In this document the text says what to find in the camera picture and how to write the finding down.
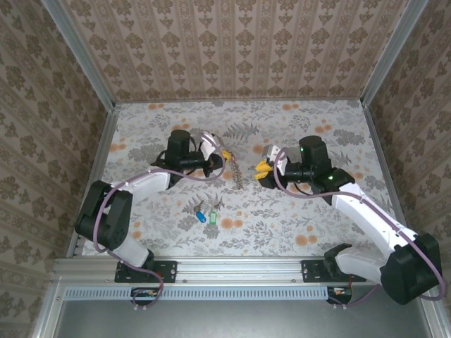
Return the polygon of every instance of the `blue object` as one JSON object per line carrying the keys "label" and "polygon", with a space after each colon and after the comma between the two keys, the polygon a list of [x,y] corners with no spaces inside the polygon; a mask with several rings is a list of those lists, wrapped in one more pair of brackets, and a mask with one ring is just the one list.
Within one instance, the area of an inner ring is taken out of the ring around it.
{"label": "blue object", "polygon": [[205,223],[206,222],[206,218],[205,218],[204,214],[201,213],[200,211],[196,212],[196,217],[197,217],[198,220],[201,221],[201,223]]}

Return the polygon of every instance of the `yellow object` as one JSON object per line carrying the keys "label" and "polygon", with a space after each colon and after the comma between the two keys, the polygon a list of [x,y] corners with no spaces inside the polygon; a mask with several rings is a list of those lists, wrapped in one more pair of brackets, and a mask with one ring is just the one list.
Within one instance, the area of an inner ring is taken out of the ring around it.
{"label": "yellow object", "polygon": [[268,171],[266,171],[265,173],[259,173],[259,174],[255,174],[254,178],[256,180],[261,180],[262,178],[265,178],[266,176],[268,176]]}
{"label": "yellow object", "polygon": [[268,165],[266,163],[266,160],[263,160],[262,162],[260,162],[258,164],[257,167],[255,167],[255,170],[260,172],[260,173],[267,173],[268,171],[272,171],[273,167],[271,167],[270,165]]}
{"label": "yellow object", "polygon": [[232,154],[229,153],[229,152],[226,151],[226,150],[223,150],[223,156],[224,156],[224,158],[225,158],[225,161],[228,161],[228,160],[230,160],[230,159],[232,158]]}

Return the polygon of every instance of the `green object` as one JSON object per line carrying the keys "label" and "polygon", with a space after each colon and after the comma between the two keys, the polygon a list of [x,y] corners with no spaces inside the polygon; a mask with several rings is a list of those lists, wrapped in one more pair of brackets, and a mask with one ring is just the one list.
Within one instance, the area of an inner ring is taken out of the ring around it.
{"label": "green object", "polygon": [[210,212],[210,225],[216,225],[218,214],[215,211]]}

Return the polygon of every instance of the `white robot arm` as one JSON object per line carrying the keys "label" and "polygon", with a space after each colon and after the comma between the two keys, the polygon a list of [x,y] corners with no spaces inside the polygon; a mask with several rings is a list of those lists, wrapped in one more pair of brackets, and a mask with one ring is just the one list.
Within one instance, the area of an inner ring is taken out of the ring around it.
{"label": "white robot arm", "polygon": [[[215,136],[204,133],[203,142],[199,149],[194,151],[189,150],[191,139],[189,132],[175,130],[169,137],[167,150],[163,152],[164,158],[161,158],[161,154],[145,174],[125,184],[108,184],[102,181],[93,183],[81,208],[75,231],[94,242],[95,220],[97,215],[102,213],[97,232],[99,246],[137,268],[151,270],[154,254],[128,232],[132,204],[146,199],[150,194],[171,188],[181,179],[180,175],[175,175],[177,173],[202,168],[208,177],[214,170],[223,166],[221,157],[214,154],[214,144],[219,147]],[[106,208],[100,210],[106,195],[118,186],[120,187],[116,188],[117,191],[108,201]]]}
{"label": "white robot arm", "polygon": [[[282,188],[286,189],[289,182],[308,182],[314,194],[326,193],[323,199],[353,220],[380,251],[361,251],[349,244],[331,249],[325,253],[324,263],[331,280],[337,274],[366,278],[381,284],[392,299],[401,304],[406,304],[438,284],[434,272],[406,240],[414,242],[441,274],[438,243],[430,234],[418,235],[398,223],[362,191],[353,177],[344,170],[333,168],[326,144],[320,137],[301,139],[299,150],[302,162],[292,163],[287,156],[278,156],[280,149],[277,146],[267,146],[264,149],[265,160],[256,167],[260,173],[255,178],[263,187],[274,189],[278,187],[273,172],[277,168]],[[277,157],[280,159],[274,167]]]}

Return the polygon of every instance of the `table surface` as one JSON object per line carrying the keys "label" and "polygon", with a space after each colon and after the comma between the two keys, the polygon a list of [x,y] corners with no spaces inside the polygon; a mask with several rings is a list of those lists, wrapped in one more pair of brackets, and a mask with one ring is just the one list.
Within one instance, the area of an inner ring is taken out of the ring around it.
{"label": "table surface", "polygon": [[[129,231],[157,256],[321,256],[343,242],[374,250],[372,241],[323,199],[295,199],[264,189],[253,178],[264,146],[286,146],[291,160],[299,161],[298,141],[307,135],[321,136],[333,165],[349,172],[379,206],[394,214],[357,100],[124,104],[103,181],[126,180],[146,170],[174,129],[189,131],[197,143],[204,130],[219,135],[235,154],[244,187],[236,189],[228,163],[218,180],[183,179],[135,204]],[[201,171],[193,175],[203,176]],[[307,184],[302,188],[309,191]],[[207,223],[194,215],[200,200]],[[213,226],[208,218],[219,201]],[[91,242],[85,243],[83,254],[97,254]]]}

